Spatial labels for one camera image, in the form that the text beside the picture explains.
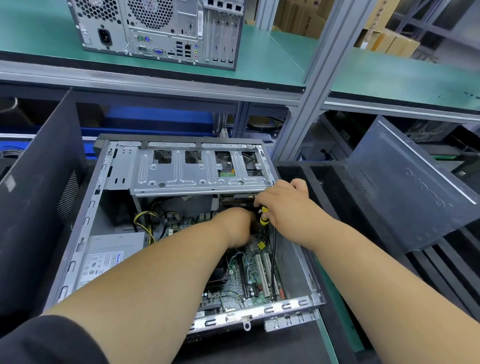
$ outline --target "left hand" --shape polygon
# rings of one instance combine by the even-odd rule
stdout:
[[[241,207],[231,207],[217,213],[210,222],[225,233],[228,248],[238,248],[250,240],[250,225],[254,221],[253,212]]]

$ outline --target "black sleeve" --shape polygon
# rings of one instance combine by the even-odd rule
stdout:
[[[28,320],[0,339],[0,363],[108,364],[108,360],[81,326],[46,315]]]

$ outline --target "circuit board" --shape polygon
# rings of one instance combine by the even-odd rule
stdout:
[[[180,220],[168,218],[165,236],[208,221],[213,216],[200,214]],[[207,285],[197,317],[270,303],[273,301],[273,289],[275,289],[277,300],[285,299],[276,267],[272,285],[270,279],[272,252],[270,246],[262,241],[261,235],[252,235],[251,241],[241,250],[229,250],[226,255],[228,281],[213,287]]]

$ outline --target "yellow-handled screwdriver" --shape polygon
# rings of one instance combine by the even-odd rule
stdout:
[[[265,206],[262,206],[262,213],[268,212],[268,211],[270,211],[268,208],[266,208]],[[260,218],[260,224],[265,226],[265,225],[268,225],[269,223],[270,223],[270,220],[267,217],[264,217],[262,215],[262,217]]]

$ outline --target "forearm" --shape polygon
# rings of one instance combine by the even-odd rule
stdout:
[[[347,225],[315,253],[384,363],[478,363],[480,325]]]
[[[111,363],[170,363],[227,240],[211,221],[179,231],[113,267],[47,314],[84,327]]]

